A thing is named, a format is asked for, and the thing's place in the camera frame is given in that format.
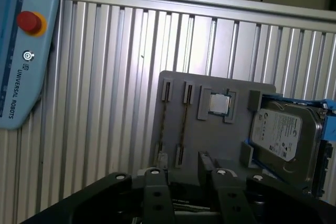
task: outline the metal bracket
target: metal bracket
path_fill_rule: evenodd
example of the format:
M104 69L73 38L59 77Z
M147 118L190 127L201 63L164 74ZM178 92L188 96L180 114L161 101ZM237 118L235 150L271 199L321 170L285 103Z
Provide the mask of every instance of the metal bracket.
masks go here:
M175 223L173 203L164 170L151 169L145 173L143 223Z

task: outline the red button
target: red button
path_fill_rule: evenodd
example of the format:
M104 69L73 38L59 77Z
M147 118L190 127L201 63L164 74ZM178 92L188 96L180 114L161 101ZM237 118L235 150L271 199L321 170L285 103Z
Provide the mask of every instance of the red button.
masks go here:
M16 22L17 25L27 33L37 33L42 26L41 19L29 11L19 13L16 17Z

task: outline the mounting bolt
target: mounting bolt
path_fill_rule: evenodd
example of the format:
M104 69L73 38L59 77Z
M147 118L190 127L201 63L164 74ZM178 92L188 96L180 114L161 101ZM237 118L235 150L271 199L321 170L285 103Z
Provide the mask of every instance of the mounting bolt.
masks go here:
M224 170L218 170L217 173L218 173L218 174L221 174L221 175L225 175L225 174L226 174L226 171L224 171Z
M262 181L262 179L263 179L263 177L260 176L260 175L254 175L253 178L258 180L258 181Z

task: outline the screw hole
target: screw hole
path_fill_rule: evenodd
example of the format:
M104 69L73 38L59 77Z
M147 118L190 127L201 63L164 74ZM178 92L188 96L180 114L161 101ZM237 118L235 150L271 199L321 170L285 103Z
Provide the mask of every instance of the screw hole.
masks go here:
M153 209L156 210L156 211L161 211L163 209L163 206L161 206L161 205L155 205L153 207Z
M229 196L230 198L236 198L237 194L234 193L228 193L227 196Z
M232 210L235 211L235 212L240 212L241 207L240 206L235 206L235 207L232 207Z

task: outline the ribbed aluminum panel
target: ribbed aluminum panel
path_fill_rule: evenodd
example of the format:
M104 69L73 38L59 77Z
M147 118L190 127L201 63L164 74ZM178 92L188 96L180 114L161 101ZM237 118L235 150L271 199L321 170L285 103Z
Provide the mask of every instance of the ribbed aluminum panel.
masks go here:
M163 70L335 98L333 24L332 33L308 29L315 20L290 27L273 14L251 22L253 11L228 18L227 8L212 15L207 6L177 12L178 2L165 10L152 2L61 0L41 101L21 129L0 130L0 223L21 222L108 173L148 167Z

